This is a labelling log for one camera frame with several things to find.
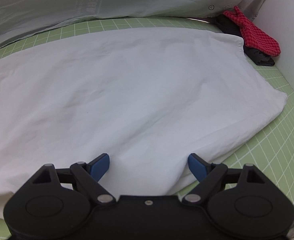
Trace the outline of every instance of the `red and black checkered fabric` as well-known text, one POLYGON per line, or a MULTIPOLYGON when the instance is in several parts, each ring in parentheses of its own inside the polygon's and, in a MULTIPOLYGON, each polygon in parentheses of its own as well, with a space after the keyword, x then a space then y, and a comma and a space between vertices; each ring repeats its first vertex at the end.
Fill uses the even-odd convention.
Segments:
POLYGON ((223 14, 240 27, 247 47, 258 49, 270 56, 278 56, 281 53, 278 42, 247 19, 237 6, 234 11, 224 11, 223 14))

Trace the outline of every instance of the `green grid mat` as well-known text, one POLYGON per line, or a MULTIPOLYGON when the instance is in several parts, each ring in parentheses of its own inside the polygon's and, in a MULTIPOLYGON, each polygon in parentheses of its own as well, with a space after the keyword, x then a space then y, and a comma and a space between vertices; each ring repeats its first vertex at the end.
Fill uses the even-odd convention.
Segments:
MULTIPOLYGON (((0 49, 0 59, 23 49, 76 35, 139 27, 178 27, 221 32, 208 23, 174 17, 93 20, 35 34, 14 42, 0 49)), ((255 164, 294 202, 294 90, 276 67, 257 66, 248 57, 247 61, 275 89, 287 93, 288 100, 284 110, 274 121, 223 163, 230 168, 242 168, 245 163, 255 164)), ((178 196, 182 197, 196 185, 197 182, 189 185, 181 190, 178 196)), ((8 235, 9 231, 4 221, 0 220, 0 239, 5 239, 8 235)))

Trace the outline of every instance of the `patterned fabric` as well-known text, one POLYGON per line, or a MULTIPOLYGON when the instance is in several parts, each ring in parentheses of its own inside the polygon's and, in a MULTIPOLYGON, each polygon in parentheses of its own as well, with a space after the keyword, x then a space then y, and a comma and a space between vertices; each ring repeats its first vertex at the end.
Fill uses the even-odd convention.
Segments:
POLYGON ((247 19, 237 6, 234 11, 224 11, 224 15, 240 27, 247 47, 258 49, 270 56, 278 56, 281 53, 278 42, 247 19))

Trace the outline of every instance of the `dark garment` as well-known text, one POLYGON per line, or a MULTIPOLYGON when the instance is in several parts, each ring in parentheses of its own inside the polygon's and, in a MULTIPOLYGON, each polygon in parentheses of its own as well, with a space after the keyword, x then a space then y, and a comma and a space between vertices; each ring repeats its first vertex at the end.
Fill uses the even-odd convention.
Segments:
MULTIPOLYGON (((242 37, 239 26, 223 14, 220 14, 216 17, 216 24, 223 33, 242 37)), ((249 48, 244 45, 244 53, 250 57, 250 59, 258 66, 272 67, 275 65, 275 62, 271 56, 261 52, 258 49, 249 48)))

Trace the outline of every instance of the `circular cap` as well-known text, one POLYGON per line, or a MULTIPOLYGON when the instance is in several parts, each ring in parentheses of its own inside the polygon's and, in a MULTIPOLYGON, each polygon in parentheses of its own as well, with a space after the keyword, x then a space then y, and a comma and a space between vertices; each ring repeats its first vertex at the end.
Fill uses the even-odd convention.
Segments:
POLYGON ((273 205, 262 197, 245 196, 236 200, 235 209, 246 217, 258 218, 268 215, 273 205))
POLYGON ((114 200, 114 198, 109 194, 99 195, 97 200, 101 203, 109 203, 114 200))
POLYGON ((201 197, 197 194, 188 194, 185 196, 185 200, 187 200, 188 202, 191 202, 191 203, 195 203, 195 202, 198 202, 199 200, 201 200, 201 197))
POLYGON ((151 206, 153 203, 154 203, 154 202, 153 202, 152 200, 146 200, 146 201, 145 201, 145 204, 146 204, 147 206, 151 206))
POLYGON ((63 202, 53 196, 41 196, 29 200, 27 212, 35 217, 50 217, 58 214, 64 207, 63 202))

